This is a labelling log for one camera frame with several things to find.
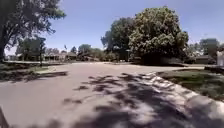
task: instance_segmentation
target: tree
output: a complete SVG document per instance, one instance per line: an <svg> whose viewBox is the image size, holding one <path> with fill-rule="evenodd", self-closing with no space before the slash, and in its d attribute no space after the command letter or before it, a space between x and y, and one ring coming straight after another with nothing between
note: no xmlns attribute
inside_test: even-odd
<svg viewBox="0 0 224 128"><path fill-rule="evenodd" d="M134 29L132 18L120 18L111 25L109 31L101 38L102 44L108 52L118 53L120 59L127 59L127 50L129 49L129 36Z"/></svg>
<svg viewBox="0 0 224 128"><path fill-rule="evenodd" d="M72 47L71 52L72 52L72 53L75 53L75 54L77 53L77 49L76 49L76 47L75 47L75 46L74 46L74 47Z"/></svg>
<svg viewBox="0 0 224 128"><path fill-rule="evenodd" d="M224 44L220 44L218 50L219 50L219 51L224 51Z"/></svg>
<svg viewBox="0 0 224 128"><path fill-rule="evenodd" d="M210 55L214 59L217 57L219 41L215 38L202 39L200 45L204 51L204 55Z"/></svg>
<svg viewBox="0 0 224 128"><path fill-rule="evenodd" d="M89 44L82 44L79 46L79 54L81 54L82 56L90 56L91 55L91 45Z"/></svg>
<svg viewBox="0 0 224 128"><path fill-rule="evenodd" d="M100 61L104 61L106 59L105 53L99 48L92 48L91 55L94 58L98 58Z"/></svg>
<svg viewBox="0 0 224 128"><path fill-rule="evenodd" d="M50 20L65 17L60 0L1 0L0 60L4 49L40 32L54 33Z"/></svg>
<svg viewBox="0 0 224 128"><path fill-rule="evenodd" d="M59 54L59 50L57 48L46 48L45 54L47 55Z"/></svg>
<svg viewBox="0 0 224 128"><path fill-rule="evenodd" d="M23 60L42 60L45 53L45 38L25 38L20 40L16 49L16 55L21 54Z"/></svg>
<svg viewBox="0 0 224 128"><path fill-rule="evenodd" d="M108 54L106 54L106 60L107 61L114 61L116 59L117 59L117 57L116 57L115 53L109 52Z"/></svg>
<svg viewBox="0 0 224 128"><path fill-rule="evenodd" d="M175 11L169 8L147 8L135 17L130 35L130 49L145 63L159 62L164 57L183 55L188 33L182 31Z"/></svg>

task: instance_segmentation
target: asphalt road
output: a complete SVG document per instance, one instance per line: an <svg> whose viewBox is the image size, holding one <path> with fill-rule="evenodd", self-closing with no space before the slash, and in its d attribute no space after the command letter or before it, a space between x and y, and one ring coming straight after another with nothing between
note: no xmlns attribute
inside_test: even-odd
<svg viewBox="0 0 224 128"><path fill-rule="evenodd" d="M51 67L51 71L67 75L1 82L0 106L9 124L19 128L193 128L185 117L164 106L165 101L149 98L156 92L137 95L145 94L139 88L143 87L141 76L176 69L180 68L103 63Z"/></svg>

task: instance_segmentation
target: sky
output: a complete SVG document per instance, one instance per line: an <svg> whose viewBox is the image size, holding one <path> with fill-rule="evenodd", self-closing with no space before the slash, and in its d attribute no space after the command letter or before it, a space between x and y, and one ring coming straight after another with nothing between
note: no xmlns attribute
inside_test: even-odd
<svg viewBox="0 0 224 128"><path fill-rule="evenodd" d="M67 16L52 21L56 33L42 36L47 39L47 47L59 50L64 50L64 45L70 50L81 44L103 48L100 39L114 20L165 5L178 14L182 30L189 34L188 43L202 38L224 42L223 0L61 0L59 6ZM14 54L15 49L6 54Z"/></svg>

